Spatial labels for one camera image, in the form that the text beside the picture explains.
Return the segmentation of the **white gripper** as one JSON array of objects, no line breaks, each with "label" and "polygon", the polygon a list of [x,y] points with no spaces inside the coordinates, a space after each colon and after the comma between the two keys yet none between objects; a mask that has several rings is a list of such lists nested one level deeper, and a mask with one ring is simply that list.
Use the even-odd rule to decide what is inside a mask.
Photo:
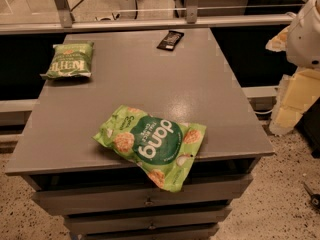
[{"label": "white gripper", "polygon": [[265,48],[286,50],[287,60],[298,66],[292,76],[284,75],[280,80],[269,124],[272,134],[286,135],[320,98],[320,0],[308,0],[290,26],[270,39]]}]

